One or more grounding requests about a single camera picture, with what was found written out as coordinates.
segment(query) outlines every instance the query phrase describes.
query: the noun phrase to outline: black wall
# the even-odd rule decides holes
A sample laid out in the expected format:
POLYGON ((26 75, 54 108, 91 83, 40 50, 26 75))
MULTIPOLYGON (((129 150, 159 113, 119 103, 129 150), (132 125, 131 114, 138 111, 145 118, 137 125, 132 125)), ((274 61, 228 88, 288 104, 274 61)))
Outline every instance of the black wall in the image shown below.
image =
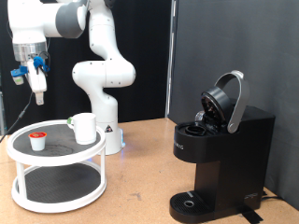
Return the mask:
MULTIPOLYGON (((299 208, 299 2, 179 0, 169 118, 194 120, 201 93, 232 70, 249 105, 276 115, 265 186, 299 208)), ((238 87, 226 87, 236 97, 238 87)))
MULTIPOLYGON (((54 0, 42 0, 55 3, 54 0)), ((118 47, 135 66, 136 80, 130 87, 105 89, 119 102, 119 122, 164 117, 171 0, 118 0, 112 9, 118 47)), ((16 86, 10 71, 18 68, 7 33, 7 1, 0 1, 0 69, 8 128, 27 105, 28 83, 16 86)), ((49 119, 67 119, 91 111, 86 93, 73 81, 72 69, 78 62, 102 60, 89 48, 88 29, 78 39, 52 38, 51 67, 47 78, 45 104, 35 98, 16 128, 49 119)))

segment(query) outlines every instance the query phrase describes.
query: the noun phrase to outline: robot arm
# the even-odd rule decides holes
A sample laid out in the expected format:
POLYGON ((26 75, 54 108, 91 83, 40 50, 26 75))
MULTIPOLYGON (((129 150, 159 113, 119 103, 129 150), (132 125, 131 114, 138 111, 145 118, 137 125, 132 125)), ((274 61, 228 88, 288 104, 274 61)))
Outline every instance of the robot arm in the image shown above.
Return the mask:
POLYGON ((56 4, 43 4, 39 0, 8 0, 8 18, 13 34, 12 45, 20 69, 11 72, 17 85, 26 75, 36 103, 43 105, 43 92, 47 90, 45 70, 36 66, 35 57, 43 63, 47 59, 46 37, 77 38, 85 29, 90 0, 57 0, 56 4))
POLYGON ((122 149, 121 129, 118 127, 118 102, 104 93, 103 88, 130 86, 135 81, 135 68, 126 61, 117 47, 112 12, 106 0, 93 0, 90 5, 90 48, 104 61, 77 63, 73 79, 89 96, 96 124, 106 134, 106 154, 122 149))

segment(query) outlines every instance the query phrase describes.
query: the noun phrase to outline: blue gripper part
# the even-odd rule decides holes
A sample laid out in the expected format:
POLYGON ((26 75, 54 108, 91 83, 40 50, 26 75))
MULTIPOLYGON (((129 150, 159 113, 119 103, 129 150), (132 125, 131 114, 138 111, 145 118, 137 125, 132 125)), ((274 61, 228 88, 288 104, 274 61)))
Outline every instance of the blue gripper part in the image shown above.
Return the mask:
POLYGON ((12 70, 10 73, 13 77, 20 77, 28 73, 28 68, 26 66, 19 65, 19 69, 12 70))
POLYGON ((38 68, 38 66, 42 65, 45 72, 49 72, 50 68, 44 63, 44 60, 41 57, 36 56, 34 58, 34 66, 38 68))

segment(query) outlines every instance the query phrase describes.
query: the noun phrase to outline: mug handle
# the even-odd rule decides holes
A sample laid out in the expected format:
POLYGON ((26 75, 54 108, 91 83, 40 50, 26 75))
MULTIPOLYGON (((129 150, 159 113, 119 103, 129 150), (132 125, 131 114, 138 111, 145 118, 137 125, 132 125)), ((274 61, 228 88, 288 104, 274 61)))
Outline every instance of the mug handle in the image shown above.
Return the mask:
POLYGON ((67 126, 70 128, 70 129, 73 129, 74 130, 74 121, 73 121, 73 117, 69 117, 68 120, 66 121, 66 124, 67 126))

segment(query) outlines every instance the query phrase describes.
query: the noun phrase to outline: cable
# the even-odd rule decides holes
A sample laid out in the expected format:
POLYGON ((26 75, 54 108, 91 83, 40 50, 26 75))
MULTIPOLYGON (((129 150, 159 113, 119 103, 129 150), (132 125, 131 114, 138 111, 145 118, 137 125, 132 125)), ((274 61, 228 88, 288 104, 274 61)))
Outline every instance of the cable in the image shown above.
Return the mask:
POLYGON ((50 46, 50 37, 49 37, 49 41, 48 41, 48 47, 47 47, 47 50, 49 49, 49 46, 50 46))
POLYGON ((40 56, 43 53, 46 54, 46 56, 48 56, 48 59, 49 59, 48 67, 50 67, 50 54, 46 51, 41 51, 38 56, 40 56))
POLYGON ((262 202, 268 199, 278 199, 278 200, 283 200, 283 198, 279 197, 279 196, 273 196, 273 197, 262 197, 262 202))
POLYGON ((2 140, 8 135, 8 133, 10 132, 11 129, 13 129, 13 127, 18 123, 18 121, 23 117, 23 115, 25 114, 26 112, 26 109, 28 108, 29 104, 31 103, 31 98, 32 98, 32 95, 34 93, 31 92, 31 95, 30 95, 30 98, 29 98, 29 103, 28 105, 23 109, 23 111, 19 114, 17 120, 13 123, 13 125, 8 129, 8 131, 6 132, 6 134, 1 138, 0 140, 0 143, 2 143, 2 140))
POLYGON ((9 34, 10 38, 12 39, 12 34, 10 33, 10 31, 9 31, 9 29, 8 29, 8 25, 9 25, 9 21, 7 21, 7 32, 8 32, 8 34, 9 34))

